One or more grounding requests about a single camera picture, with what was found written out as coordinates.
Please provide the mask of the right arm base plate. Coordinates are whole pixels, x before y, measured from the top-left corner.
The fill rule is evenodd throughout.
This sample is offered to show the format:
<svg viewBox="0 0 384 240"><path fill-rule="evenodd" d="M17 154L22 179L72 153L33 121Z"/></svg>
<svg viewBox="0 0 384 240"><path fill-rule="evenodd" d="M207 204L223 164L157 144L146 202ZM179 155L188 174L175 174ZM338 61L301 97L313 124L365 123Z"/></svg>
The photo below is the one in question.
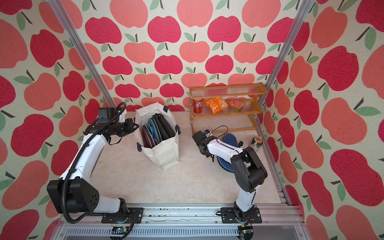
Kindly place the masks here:
<svg viewBox="0 0 384 240"><path fill-rule="evenodd" d="M253 206L247 212L242 212L239 208L221 208L216 212L221 217L223 224L261 224L262 217L259 208Z"/></svg>

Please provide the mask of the black mesh paddle case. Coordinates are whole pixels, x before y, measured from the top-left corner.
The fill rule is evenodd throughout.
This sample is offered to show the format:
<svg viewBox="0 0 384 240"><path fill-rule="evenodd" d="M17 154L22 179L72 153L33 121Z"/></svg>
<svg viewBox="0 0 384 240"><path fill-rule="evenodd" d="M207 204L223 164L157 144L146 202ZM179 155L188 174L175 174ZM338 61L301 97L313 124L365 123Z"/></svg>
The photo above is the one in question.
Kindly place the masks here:
<svg viewBox="0 0 384 240"><path fill-rule="evenodd" d="M155 122L158 126L162 141L173 138L176 135L175 130L168 123L168 121L166 120L166 118L162 114L153 115L153 119L155 120Z"/></svg>

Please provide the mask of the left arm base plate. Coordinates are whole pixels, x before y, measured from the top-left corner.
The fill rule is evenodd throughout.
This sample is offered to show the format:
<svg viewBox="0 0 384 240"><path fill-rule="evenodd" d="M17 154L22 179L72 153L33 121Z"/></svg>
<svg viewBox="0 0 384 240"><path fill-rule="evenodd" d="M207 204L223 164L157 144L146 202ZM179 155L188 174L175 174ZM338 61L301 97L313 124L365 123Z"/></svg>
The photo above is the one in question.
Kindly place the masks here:
<svg viewBox="0 0 384 240"><path fill-rule="evenodd" d="M143 208L127 208L126 213L114 213L103 215L101 223L103 224L140 224L143 217Z"/></svg>

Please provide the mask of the blue paddle case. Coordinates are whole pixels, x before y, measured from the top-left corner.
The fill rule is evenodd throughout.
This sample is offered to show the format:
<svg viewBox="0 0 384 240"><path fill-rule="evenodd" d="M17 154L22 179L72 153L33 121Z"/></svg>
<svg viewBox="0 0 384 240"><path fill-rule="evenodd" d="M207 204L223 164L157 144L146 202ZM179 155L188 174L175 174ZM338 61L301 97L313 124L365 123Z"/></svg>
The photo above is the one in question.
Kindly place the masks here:
<svg viewBox="0 0 384 240"><path fill-rule="evenodd" d="M232 148L234 148L235 150L239 147L237 139L233 134L229 134L229 133L226 134L223 138L223 142L227 145L232 146ZM219 163L219 166L223 170L230 172L230 173L234 173L234 168L232 166L231 160L226 161L224 158L222 158L220 156L216 156L216 157L217 157L217 161Z"/></svg>
<svg viewBox="0 0 384 240"><path fill-rule="evenodd" d="M162 141L162 136L160 134L159 127L154 118L149 118L148 120L148 129L152 137L156 140L157 144Z"/></svg>

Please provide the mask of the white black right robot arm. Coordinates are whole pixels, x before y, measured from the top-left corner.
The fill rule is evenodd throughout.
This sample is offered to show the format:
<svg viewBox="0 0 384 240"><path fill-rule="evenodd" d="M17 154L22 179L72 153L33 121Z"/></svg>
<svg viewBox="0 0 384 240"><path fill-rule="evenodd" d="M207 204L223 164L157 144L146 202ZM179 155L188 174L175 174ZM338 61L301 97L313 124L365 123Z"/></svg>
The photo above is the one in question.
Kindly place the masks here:
<svg viewBox="0 0 384 240"><path fill-rule="evenodd" d="M241 148L232 134L224 138L212 136L209 131L199 131L193 135L199 151L206 157L217 158L219 165L226 171L234 173L240 186L239 195L232 208L221 208L216 212L224 224L250 223L260 224L260 210L253 204L258 188L268 177L268 172L255 150L251 147Z"/></svg>

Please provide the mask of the white canvas tote bag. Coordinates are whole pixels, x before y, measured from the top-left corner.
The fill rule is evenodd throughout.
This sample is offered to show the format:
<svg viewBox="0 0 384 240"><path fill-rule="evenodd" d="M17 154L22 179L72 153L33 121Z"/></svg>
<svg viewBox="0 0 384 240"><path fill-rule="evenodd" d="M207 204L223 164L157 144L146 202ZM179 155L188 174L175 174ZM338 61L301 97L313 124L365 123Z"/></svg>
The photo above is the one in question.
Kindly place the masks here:
<svg viewBox="0 0 384 240"><path fill-rule="evenodd" d="M173 127L176 135L173 138L161 141L159 144L154 139L156 146L150 149L144 146L142 126L146 125L148 127L149 118L152 118L155 114L162 114ZM136 110L135 123L139 125L139 129L135 131L138 151L144 153L157 166L160 172L175 166L181 161L179 156L180 127L167 106L154 103Z"/></svg>

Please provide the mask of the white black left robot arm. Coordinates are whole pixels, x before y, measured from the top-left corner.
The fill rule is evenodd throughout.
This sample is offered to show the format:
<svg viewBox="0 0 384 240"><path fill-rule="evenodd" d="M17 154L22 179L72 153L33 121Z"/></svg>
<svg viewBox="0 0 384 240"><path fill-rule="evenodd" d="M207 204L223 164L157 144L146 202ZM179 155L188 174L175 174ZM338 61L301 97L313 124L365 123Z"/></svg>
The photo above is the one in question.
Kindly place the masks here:
<svg viewBox="0 0 384 240"><path fill-rule="evenodd" d="M87 216L111 216L121 222L133 219L124 199L102 196L91 184L96 164L112 137L122 139L139 128L133 119L125 117L126 108L125 102L115 108L99 108L97 119L83 132L82 144L70 166L47 185L56 211L70 224Z"/></svg>

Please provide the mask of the maroon paddle case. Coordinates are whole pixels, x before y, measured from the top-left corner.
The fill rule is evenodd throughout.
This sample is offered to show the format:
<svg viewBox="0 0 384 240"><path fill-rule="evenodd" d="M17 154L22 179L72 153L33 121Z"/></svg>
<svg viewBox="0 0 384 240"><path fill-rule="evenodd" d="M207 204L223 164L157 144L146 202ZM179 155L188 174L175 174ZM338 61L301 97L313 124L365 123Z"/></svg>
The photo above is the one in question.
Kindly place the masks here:
<svg viewBox="0 0 384 240"><path fill-rule="evenodd" d="M154 138L146 125L142 126L143 142L146 148L152 149L156 146Z"/></svg>

